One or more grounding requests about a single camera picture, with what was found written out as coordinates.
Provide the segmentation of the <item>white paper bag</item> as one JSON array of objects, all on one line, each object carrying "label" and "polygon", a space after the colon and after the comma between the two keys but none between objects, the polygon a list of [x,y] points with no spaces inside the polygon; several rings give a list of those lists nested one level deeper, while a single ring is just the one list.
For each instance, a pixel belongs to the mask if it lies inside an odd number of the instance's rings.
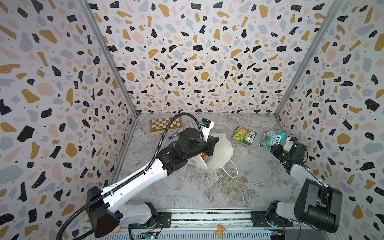
[{"label": "white paper bag", "polygon": [[[213,156],[209,157],[206,161],[201,158],[201,155],[193,157],[188,160],[188,164],[194,167],[200,168],[206,171],[216,171],[222,169],[229,177],[235,179],[238,177],[239,171],[237,166],[232,162],[231,157],[234,154],[234,149],[229,142],[225,134],[210,133],[209,136],[219,137],[219,142],[215,145],[215,151]],[[231,176],[225,169],[224,166],[230,162],[236,170],[236,175]]]}]

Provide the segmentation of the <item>green teal snack packet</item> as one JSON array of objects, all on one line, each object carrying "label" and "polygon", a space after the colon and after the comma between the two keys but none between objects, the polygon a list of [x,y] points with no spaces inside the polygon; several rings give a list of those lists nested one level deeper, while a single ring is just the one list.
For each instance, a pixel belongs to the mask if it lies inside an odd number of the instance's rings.
[{"label": "green teal snack packet", "polygon": [[259,146],[271,150],[273,146],[281,145],[286,137],[286,133],[265,130]]}]

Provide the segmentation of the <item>yellow green snack packet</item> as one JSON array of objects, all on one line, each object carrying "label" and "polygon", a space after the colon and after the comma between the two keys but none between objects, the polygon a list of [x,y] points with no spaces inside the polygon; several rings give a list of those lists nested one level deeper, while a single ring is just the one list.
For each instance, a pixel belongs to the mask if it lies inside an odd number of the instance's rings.
[{"label": "yellow green snack packet", "polygon": [[237,129],[233,133],[232,138],[248,146],[251,146],[253,144],[253,141],[256,135],[257,133],[252,130],[242,128],[242,127],[237,127]]}]

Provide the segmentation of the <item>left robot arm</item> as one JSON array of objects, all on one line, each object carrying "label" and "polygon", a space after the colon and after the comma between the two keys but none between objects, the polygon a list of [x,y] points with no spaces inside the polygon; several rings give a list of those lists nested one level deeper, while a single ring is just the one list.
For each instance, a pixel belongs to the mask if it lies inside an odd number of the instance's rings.
[{"label": "left robot arm", "polygon": [[151,202],[141,205],[126,206],[133,196],[184,167],[188,160],[207,155],[211,157],[219,137],[208,135],[202,138],[200,131],[187,128],[179,134],[178,140],[169,144],[155,155],[152,164],[147,164],[125,179],[100,189],[95,186],[87,192],[86,208],[96,238],[101,238],[121,223],[152,227],[158,211]]}]

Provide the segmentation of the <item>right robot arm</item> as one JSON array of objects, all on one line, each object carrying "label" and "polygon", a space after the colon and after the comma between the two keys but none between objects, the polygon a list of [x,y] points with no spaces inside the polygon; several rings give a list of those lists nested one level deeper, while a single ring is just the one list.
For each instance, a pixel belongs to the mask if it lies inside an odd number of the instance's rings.
[{"label": "right robot arm", "polygon": [[265,214],[267,223],[281,227],[289,222],[298,222],[316,231],[335,233],[340,224],[343,194],[317,178],[305,165],[309,158],[307,147],[293,139],[284,146],[271,146],[271,153],[297,181],[301,190],[295,203],[270,203]]}]

